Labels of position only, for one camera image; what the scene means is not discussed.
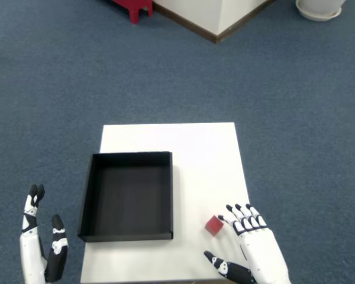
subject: brown baseboard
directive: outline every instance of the brown baseboard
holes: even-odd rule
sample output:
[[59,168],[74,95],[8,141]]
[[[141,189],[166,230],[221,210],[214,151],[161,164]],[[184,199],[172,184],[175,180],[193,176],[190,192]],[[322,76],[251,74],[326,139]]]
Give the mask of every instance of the brown baseboard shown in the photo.
[[168,19],[178,23],[179,25],[182,25],[183,27],[193,31],[194,33],[199,34],[203,38],[213,41],[214,43],[217,42],[217,35],[216,34],[211,33],[210,31],[207,31],[206,29],[194,24],[193,22],[187,20],[186,18],[179,16],[178,14],[166,9],[163,6],[160,6],[159,4],[157,4],[155,2],[153,2],[153,9],[155,11],[157,11],[159,14],[162,14],[163,16],[167,17]]
[[237,30],[239,30],[241,27],[245,25],[248,21],[250,21],[252,18],[254,18],[257,14],[260,13],[261,10],[265,9],[268,5],[270,5],[272,2],[275,0],[267,0],[260,4],[258,7],[256,7],[254,10],[249,12],[247,15],[245,15],[242,19],[238,20],[235,22],[233,25],[228,27],[226,30],[224,30],[220,34],[214,34],[198,25],[195,23],[187,20],[186,18],[181,17],[180,15],[166,9],[165,7],[153,3],[153,9],[158,12],[159,14],[164,15],[168,19],[171,19],[172,21],[182,25],[183,27],[193,31],[194,33],[197,33],[198,35],[202,36],[203,38],[206,38],[207,40],[210,40],[214,43],[220,43],[223,41],[223,39],[229,37],[230,35],[234,34]]

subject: white tabletop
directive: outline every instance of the white tabletop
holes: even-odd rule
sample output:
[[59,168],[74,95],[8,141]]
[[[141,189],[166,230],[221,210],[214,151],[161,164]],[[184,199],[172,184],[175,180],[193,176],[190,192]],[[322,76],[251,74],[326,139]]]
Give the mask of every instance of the white tabletop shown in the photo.
[[86,243],[81,282],[220,279],[205,250],[246,265],[229,226],[204,229],[249,201],[234,123],[104,126],[101,153],[134,151],[173,153],[173,240]]

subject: black box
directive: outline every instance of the black box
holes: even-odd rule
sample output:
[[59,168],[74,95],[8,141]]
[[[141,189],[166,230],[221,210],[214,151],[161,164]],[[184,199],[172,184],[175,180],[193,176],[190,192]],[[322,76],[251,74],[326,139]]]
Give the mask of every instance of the black box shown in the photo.
[[173,238],[172,153],[93,154],[78,236],[87,242]]

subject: floor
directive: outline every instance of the floor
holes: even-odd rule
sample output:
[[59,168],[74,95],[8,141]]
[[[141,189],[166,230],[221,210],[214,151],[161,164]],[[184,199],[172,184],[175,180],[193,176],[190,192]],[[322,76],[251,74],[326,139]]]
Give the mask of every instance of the floor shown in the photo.
[[60,283],[78,283],[77,226],[104,124],[234,121],[250,199],[292,283],[355,283],[355,0],[303,19],[277,0],[220,45],[107,0],[0,0],[0,283],[22,282],[32,183],[45,247],[68,230]]

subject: pot base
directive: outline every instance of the pot base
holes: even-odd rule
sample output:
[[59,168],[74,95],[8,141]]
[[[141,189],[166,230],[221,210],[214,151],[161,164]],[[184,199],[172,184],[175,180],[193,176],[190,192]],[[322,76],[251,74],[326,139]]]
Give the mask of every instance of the pot base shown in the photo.
[[342,7],[339,8],[338,11],[330,14],[330,15],[316,15],[313,13],[309,13],[307,11],[304,11],[301,7],[300,7],[300,0],[296,0],[296,7],[298,9],[298,11],[300,12],[300,14],[311,21],[316,21],[316,22],[326,22],[328,20],[331,20],[337,16],[339,16],[342,12]]

